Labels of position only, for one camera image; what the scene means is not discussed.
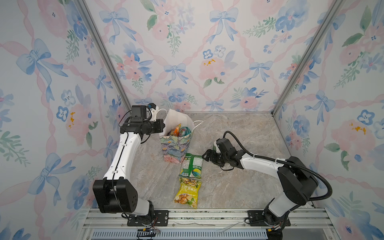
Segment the green snack bag back side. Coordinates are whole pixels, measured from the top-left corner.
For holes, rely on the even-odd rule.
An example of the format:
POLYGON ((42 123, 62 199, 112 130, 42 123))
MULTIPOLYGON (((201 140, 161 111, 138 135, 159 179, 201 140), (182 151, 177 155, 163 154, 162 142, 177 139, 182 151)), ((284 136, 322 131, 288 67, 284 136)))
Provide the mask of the green snack bag back side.
POLYGON ((181 166, 180 177, 189 179, 202 178, 203 158, 187 153, 181 166))

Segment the floral paper gift bag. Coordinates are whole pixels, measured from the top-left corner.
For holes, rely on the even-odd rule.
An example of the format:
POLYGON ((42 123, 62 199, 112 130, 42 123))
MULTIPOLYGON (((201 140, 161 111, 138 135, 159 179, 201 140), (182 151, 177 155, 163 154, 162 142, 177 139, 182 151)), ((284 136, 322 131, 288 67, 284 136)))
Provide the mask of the floral paper gift bag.
POLYGON ((195 129, 201 125, 204 121, 193 121, 188 115, 177 112, 175 110, 160 109, 160 111, 166 112, 166 118, 164 124, 166 125, 164 131, 159 134, 162 153, 165 162, 181 164, 188 151, 188 147, 192 142, 195 129), (173 137, 169 135, 169 132, 181 124, 181 127, 188 127, 192 131, 185 137, 173 137))

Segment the yellow chips snack bag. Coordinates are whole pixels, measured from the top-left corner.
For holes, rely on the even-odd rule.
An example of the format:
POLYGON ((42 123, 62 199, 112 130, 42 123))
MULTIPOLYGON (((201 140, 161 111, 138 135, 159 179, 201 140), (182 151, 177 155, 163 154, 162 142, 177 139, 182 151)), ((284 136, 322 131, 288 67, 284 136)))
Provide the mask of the yellow chips snack bag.
POLYGON ((174 198, 174 202, 196 209, 198 207, 198 196, 202 182, 188 178, 179 178, 179 180, 181 185, 174 198))

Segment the orange Fox's fruits candy bag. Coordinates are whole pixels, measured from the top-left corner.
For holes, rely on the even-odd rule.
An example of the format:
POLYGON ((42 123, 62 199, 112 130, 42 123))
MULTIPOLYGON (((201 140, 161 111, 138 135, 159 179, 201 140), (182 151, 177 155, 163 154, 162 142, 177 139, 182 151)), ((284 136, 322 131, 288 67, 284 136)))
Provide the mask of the orange Fox's fruits candy bag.
POLYGON ((169 135, 173 137, 178 137, 180 134, 180 128, 181 124, 178 124, 176 127, 174 127, 170 132, 169 135))

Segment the teal pink Fox's candy bag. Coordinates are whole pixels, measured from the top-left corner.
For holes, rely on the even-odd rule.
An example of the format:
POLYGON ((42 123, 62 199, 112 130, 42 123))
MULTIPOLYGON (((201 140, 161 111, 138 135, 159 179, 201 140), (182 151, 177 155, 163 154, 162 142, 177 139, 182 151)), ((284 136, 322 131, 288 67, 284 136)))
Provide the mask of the teal pink Fox's candy bag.
POLYGON ((192 131, 188 127, 181 127, 179 130, 179 135, 178 137, 185 137, 189 135, 192 131))

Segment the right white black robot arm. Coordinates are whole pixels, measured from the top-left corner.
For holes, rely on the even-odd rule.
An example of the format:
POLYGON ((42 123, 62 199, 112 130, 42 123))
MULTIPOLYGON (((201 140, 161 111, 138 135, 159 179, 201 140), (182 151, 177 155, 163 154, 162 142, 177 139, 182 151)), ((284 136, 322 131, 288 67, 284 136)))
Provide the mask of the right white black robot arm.
POLYGON ((214 148, 208 149, 202 158, 221 168, 229 164, 233 168, 261 172, 280 181, 283 191, 268 203, 259 219, 248 219, 250 225, 282 226, 291 211, 311 201, 319 185, 316 177, 298 158, 268 159, 252 155, 243 149, 236 150, 226 138, 215 141, 214 148))

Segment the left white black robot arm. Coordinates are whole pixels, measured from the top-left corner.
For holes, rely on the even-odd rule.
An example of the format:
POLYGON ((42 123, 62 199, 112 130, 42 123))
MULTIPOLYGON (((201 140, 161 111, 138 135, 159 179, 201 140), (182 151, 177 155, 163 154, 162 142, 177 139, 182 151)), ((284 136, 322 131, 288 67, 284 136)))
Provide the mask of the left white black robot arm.
POLYGON ((108 171, 101 180, 96 180, 93 192, 101 213, 122 213, 125 218, 137 217, 145 225, 155 219, 151 201, 140 199, 138 191, 130 182, 131 170, 139 146, 144 143, 143 136, 162 133, 164 120, 130 122, 120 127, 118 149, 108 171))

